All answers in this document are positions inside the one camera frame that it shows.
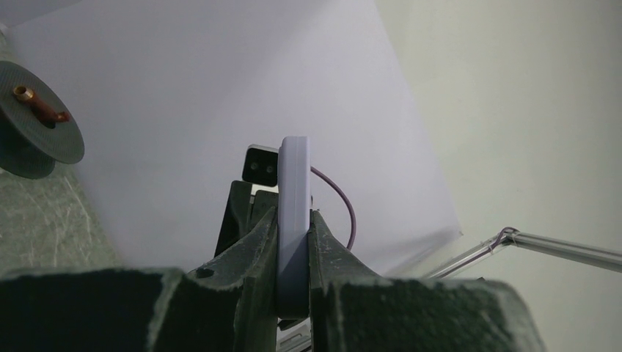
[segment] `white paper sheet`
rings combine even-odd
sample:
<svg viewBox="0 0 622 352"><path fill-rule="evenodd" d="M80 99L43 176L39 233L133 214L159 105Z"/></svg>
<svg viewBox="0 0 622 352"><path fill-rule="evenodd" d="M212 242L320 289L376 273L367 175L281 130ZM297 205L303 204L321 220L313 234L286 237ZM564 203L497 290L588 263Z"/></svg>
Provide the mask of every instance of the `white paper sheet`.
<svg viewBox="0 0 622 352"><path fill-rule="evenodd" d="M371 0L83 0L10 39L78 120L78 176L129 265L211 259L246 147L288 135L309 136L314 166L351 198L354 254L372 269L459 234ZM340 198L318 179L312 192L347 242Z"/></svg>

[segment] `purple wire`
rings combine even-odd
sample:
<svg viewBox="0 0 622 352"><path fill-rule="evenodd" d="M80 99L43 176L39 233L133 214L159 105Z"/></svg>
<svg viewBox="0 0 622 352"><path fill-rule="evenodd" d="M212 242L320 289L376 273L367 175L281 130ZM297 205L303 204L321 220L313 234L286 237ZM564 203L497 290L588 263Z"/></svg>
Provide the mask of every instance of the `purple wire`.
<svg viewBox="0 0 622 352"><path fill-rule="evenodd" d="M475 257L467 260L466 262L462 263L461 265L455 267L453 270L448 271L447 273L443 274L442 276L439 276L439 278L442 277L446 277L447 275L451 274L452 272L460 269L460 268L464 268L465 266L469 265L470 263L473 263L474 261L480 259L481 257L487 255L488 253L492 253L492 250L495 249L495 247L499 246L499 244L501 243L501 240L503 239L503 234L505 234L506 232L510 232L510 233L516 233L518 232L517 229L513 228L513 227L503 227L503 229L501 231L499 231L499 234L497 234L497 239L494 240L494 242L488 247L488 250L486 252L482 252L478 255L476 255Z"/></svg>
<svg viewBox="0 0 622 352"><path fill-rule="evenodd" d="M332 189L334 189L337 194L339 194L339 197L343 199L345 206L348 208L348 212L350 213L350 239L348 240L348 245L346 246L346 248L352 249L352 246L354 245L354 239L356 237L356 215L354 215L354 208L352 207L352 203L350 203L350 200L345 195L345 193L343 193L341 188L339 188L339 186L337 186L337 184L333 182L328 176L326 176L325 174L320 172L320 170L316 169L313 166L311 166L311 172L324 180L324 182L328 183L329 186L331 186Z"/></svg>

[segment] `purple cable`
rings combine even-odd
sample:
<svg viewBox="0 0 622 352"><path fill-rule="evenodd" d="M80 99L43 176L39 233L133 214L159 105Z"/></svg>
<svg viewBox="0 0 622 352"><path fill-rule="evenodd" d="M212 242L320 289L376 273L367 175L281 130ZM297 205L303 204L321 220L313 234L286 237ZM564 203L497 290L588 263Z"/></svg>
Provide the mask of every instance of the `purple cable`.
<svg viewBox="0 0 622 352"><path fill-rule="evenodd" d="M332 189L334 189L337 194L339 194L339 197L343 199L345 206L348 208L348 212L350 213L350 239L348 240L348 245L346 246L346 248L352 249L352 246L354 245L354 238L356 237L356 216L354 215L354 208L352 207L352 203L350 203L350 200L347 198L345 193L343 193L341 188L339 188L339 186L337 186L337 184L333 182L328 176L326 176L313 166L311 166L311 172L324 180L324 182L328 183L329 186L331 186Z"/></svg>
<svg viewBox="0 0 622 352"><path fill-rule="evenodd" d="M454 272L454 271L456 271L456 270L458 270L460 268L464 268L465 266L469 265L470 263L473 263L474 261L476 261L476 260L480 259L481 257L487 255L488 253L492 253L492 250L495 247L499 246L499 244L501 243L501 240L503 238L503 234L505 234L506 232L516 233L516 232L518 232L518 230L513 228L513 227L509 227L509 226L508 227L503 227L503 229L501 231L499 231L499 234L497 235L497 239L494 240L494 242L490 246L488 246L488 250L486 252L482 252L482 253L476 255L475 257L473 257L473 258L467 260L466 262L462 263L460 266L457 266L453 270L448 271L447 273L443 274L443 276L439 276L439 279L442 278L442 277L446 277L447 275L451 274L452 272Z"/></svg>

